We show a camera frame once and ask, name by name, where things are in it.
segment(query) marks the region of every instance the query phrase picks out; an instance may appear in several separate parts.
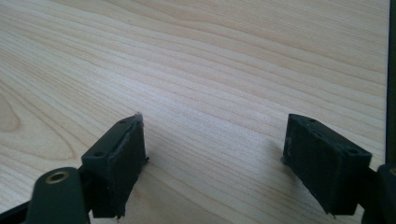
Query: light wooden surface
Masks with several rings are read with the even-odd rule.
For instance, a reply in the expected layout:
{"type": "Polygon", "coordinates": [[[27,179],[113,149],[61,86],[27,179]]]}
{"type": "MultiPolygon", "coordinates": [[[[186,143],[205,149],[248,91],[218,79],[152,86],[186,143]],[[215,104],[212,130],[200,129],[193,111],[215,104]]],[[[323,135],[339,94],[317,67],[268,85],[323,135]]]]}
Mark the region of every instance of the light wooden surface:
{"type": "MultiPolygon", "coordinates": [[[[144,115],[120,223],[359,223],[281,162],[289,113],[384,158],[389,1],[0,1],[0,212],[144,115]]],[[[116,223],[96,219],[93,223],[116,223]]]]}

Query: screw hole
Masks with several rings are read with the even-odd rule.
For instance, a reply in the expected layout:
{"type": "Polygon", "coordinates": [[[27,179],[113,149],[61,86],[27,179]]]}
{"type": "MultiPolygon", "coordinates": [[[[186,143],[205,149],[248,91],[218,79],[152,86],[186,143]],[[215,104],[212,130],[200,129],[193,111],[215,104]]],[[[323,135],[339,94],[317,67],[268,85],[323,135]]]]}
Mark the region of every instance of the screw hole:
{"type": "Polygon", "coordinates": [[[95,156],[95,157],[101,157],[101,156],[103,156],[103,152],[101,152],[101,151],[99,151],[99,152],[95,152],[95,154],[93,154],[93,156],[95,156]]]}
{"type": "Polygon", "coordinates": [[[69,177],[69,173],[66,171],[60,171],[47,177],[46,182],[48,184],[56,184],[64,181],[67,177],[69,177]]]}

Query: dark green plastic part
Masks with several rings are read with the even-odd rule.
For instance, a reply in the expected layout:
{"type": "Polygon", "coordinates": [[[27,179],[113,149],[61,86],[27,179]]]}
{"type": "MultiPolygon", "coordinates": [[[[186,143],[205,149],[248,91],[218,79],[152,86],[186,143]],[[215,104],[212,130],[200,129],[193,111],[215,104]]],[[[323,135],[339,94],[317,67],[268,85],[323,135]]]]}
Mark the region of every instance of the dark green plastic part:
{"type": "Polygon", "coordinates": [[[289,115],[283,161],[326,213],[353,215],[371,153],[315,119],[289,115]]]}
{"type": "Polygon", "coordinates": [[[125,204],[147,159],[140,114],[114,124],[82,156],[83,173],[94,186],[88,199],[94,217],[125,215],[125,204]]]}
{"type": "Polygon", "coordinates": [[[387,223],[396,223],[396,163],[378,168],[378,200],[387,223]]]}
{"type": "Polygon", "coordinates": [[[76,168],[50,171],[35,182],[25,224],[36,223],[89,223],[76,168]]]}

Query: mounting hole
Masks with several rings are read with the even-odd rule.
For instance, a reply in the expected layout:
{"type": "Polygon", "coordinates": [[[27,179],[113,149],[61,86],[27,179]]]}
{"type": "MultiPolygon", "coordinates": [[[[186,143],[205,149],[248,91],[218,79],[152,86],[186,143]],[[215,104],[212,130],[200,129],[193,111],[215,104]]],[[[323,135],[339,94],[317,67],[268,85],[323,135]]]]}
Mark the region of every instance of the mounting hole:
{"type": "Polygon", "coordinates": [[[49,175],[46,179],[47,184],[56,184],[64,181],[67,177],[69,177],[69,173],[66,171],[59,171],[52,175],[49,175]]]}
{"type": "Polygon", "coordinates": [[[103,156],[105,153],[103,153],[103,152],[101,152],[101,151],[98,151],[98,152],[95,152],[95,154],[93,154],[93,156],[95,156],[95,157],[101,157],[101,156],[103,156]]]}
{"type": "Polygon", "coordinates": [[[352,148],[352,149],[349,149],[348,152],[351,153],[351,154],[358,154],[358,153],[359,153],[358,150],[353,149],[353,148],[352,148]]]}

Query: wood grain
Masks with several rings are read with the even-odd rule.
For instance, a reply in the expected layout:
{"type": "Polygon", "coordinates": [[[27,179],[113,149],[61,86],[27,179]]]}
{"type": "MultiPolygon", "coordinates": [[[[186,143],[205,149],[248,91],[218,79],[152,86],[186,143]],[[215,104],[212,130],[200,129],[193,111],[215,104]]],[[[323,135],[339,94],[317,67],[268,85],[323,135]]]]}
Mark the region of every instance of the wood grain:
{"type": "MultiPolygon", "coordinates": [[[[389,1],[0,1],[0,212],[139,111],[120,223],[359,223],[280,162],[289,113],[384,161],[389,1]]],[[[116,223],[96,219],[93,223],[116,223]]]]}

